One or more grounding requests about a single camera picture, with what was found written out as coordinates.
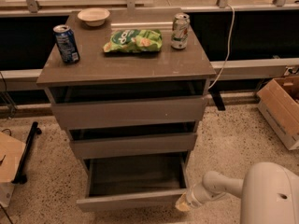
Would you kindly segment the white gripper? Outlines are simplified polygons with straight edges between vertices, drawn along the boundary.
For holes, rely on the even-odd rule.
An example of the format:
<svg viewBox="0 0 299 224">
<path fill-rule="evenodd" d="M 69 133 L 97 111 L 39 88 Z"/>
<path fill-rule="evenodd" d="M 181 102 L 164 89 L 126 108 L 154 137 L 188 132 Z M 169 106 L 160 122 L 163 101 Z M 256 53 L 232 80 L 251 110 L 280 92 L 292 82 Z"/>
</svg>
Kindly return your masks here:
<svg viewBox="0 0 299 224">
<path fill-rule="evenodd" d="M 176 201 L 175 207 L 180 212 L 188 212 L 190 208 L 196 209 L 208 202 L 219 201 L 224 198 L 225 192 L 215 193 L 206 189 L 202 183 L 192 185 Z"/>
</svg>

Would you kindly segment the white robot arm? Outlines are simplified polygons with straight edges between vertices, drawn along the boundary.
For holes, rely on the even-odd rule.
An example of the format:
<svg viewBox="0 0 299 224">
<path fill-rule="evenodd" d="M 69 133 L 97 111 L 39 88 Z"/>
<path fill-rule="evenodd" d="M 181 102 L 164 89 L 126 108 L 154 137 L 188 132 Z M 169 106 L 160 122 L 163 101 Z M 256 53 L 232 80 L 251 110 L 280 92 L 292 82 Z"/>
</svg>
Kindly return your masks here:
<svg viewBox="0 0 299 224">
<path fill-rule="evenodd" d="M 243 179 L 204 174 L 176 202 L 187 212 L 226 194 L 241 200 L 240 224 L 299 224 L 299 176 L 273 162 L 252 165 Z"/>
</svg>

